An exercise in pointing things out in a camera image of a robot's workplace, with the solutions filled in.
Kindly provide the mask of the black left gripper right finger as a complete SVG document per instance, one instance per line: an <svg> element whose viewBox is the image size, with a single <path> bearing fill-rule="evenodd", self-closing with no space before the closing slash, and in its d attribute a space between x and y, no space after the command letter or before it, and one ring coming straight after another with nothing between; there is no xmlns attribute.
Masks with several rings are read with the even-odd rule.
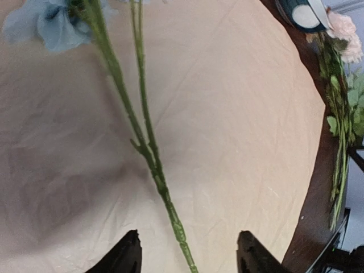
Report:
<svg viewBox="0 0 364 273"><path fill-rule="evenodd" d="M241 231L237 244L237 267L239 273L290 272L250 231Z"/></svg>

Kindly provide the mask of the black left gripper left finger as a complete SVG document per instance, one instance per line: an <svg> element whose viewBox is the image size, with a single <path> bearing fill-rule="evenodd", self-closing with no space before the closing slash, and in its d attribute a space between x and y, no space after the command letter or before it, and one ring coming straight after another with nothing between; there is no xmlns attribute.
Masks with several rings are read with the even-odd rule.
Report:
<svg viewBox="0 0 364 273"><path fill-rule="evenodd" d="M129 230L118 243L86 273L141 273L142 247L137 230Z"/></svg>

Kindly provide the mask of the pink and green wrapping paper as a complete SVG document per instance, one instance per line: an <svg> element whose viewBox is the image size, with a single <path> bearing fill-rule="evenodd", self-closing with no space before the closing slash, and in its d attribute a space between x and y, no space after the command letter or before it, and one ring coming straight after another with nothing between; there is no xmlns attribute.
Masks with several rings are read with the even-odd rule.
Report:
<svg viewBox="0 0 364 273"><path fill-rule="evenodd" d="M200 272L238 234L291 243L325 106L260 1L152 1L146 88L169 192ZM98 49L1 40L1 271L85 272L129 230L143 272L188 272Z"/></svg>

